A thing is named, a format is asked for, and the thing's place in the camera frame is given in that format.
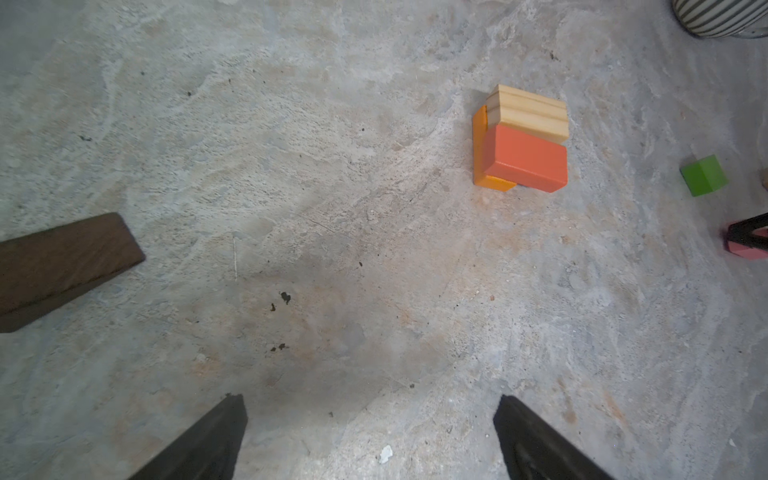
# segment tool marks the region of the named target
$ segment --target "green block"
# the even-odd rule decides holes
[[[683,174],[690,194],[694,197],[714,192],[728,185],[728,179],[725,178],[720,162],[714,155],[682,167],[680,173]]]

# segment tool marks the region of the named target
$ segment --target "striped bowl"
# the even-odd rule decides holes
[[[735,35],[768,14],[768,0],[672,0],[677,19],[694,35]]]

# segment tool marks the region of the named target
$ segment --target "gray stone surface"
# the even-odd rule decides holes
[[[719,230],[768,205],[766,43],[668,3],[3,2],[0,240],[147,254],[0,337],[3,478],[127,478],[227,392],[238,479],[505,478],[504,393],[616,478],[762,478],[768,271]],[[497,83],[568,103],[565,189],[472,185]]]

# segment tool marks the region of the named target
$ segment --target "white speck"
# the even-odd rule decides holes
[[[389,461],[389,457],[392,456],[392,446],[387,445],[382,449],[382,454],[379,455],[379,463],[384,465]]]

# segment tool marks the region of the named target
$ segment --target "brown wooden block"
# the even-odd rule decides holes
[[[22,328],[144,258],[118,214],[0,243],[0,333]]]

